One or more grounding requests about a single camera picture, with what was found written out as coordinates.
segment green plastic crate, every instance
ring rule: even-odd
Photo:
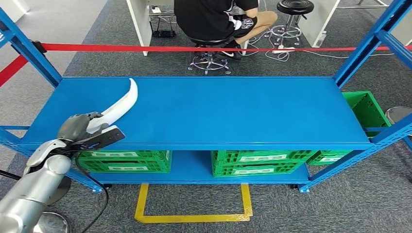
[[[319,150],[308,160],[308,165],[332,164],[350,152],[351,150]]]
[[[261,165],[216,165],[213,164],[214,177],[250,176],[267,174],[289,174],[295,171],[304,162],[273,163]]]
[[[96,150],[80,154],[80,159],[139,159],[164,161],[171,151],[168,150]]]
[[[170,172],[172,151],[88,151],[79,164],[90,172]]]
[[[316,150],[212,150],[212,159],[220,165],[305,162]]]
[[[344,92],[343,97],[362,127],[389,127],[391,125],[370,91]],[[374,137],[378,133],[366,132],[366,135]]]
[[[363,128],[389,127],[391,124],[370,91],[342,93]],[[365,132],[374,137],[379,132]],[[309,165],[332,164],[351,150],[320,150],[308,160]]]

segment person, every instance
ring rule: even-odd
[[[230,15],[234,5],[245,14]],[[275,12],[258,12],[258,6],[259,0],[174,0],[174,14],[187,36],[199,40],[234,37],[223,48],[238,48],[277,20]],[[233,51],[218,52],[218,55],[240,59],[239,53]]]

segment black stool seat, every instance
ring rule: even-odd
[[[214,46],[214,45],[221,45],[221,44],[227,42],[230,39],[230,37],[222,39],[222,40],[199,40],[199,39],[195,39],[195,38],[191,38],[191,37],[189,37],[189,39],[193,43],[198,44],[198,45]]]
[[[288,15],[305,15],[313,11],[314,5],[309,0],[283,0],[277,9]]]

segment red rope barrier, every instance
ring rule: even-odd
[[[194,52],[194,51],[273,51],[279,49],[229,49],[229,48],[196,48],[196,47],[182,47],[182,46],[135,46],[135,45],[88,45],[88,44],[51,44],[42,43],[43,47],[48,51],[81,51],[81,52]],[[412,50],[412,46],[406,46],[407,49]],[[285,51],[353,51],[356,47],[336,47],[336,48],[298,48],[298,49],[281,49]],[[388,47],[378,47],[376,50],[389,50]]]
[[[19,55],[6,68],[0,71],[0,86],[7,82],[14,74],[17,73],[25,64],[27,60],[22,55]]]

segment black t-shirt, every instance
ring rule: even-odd
[[[177,24],[191,38],[220,40],[235,30],[227,13],[236,4],[244,11],[257,8],[258,0],[174,0]]]

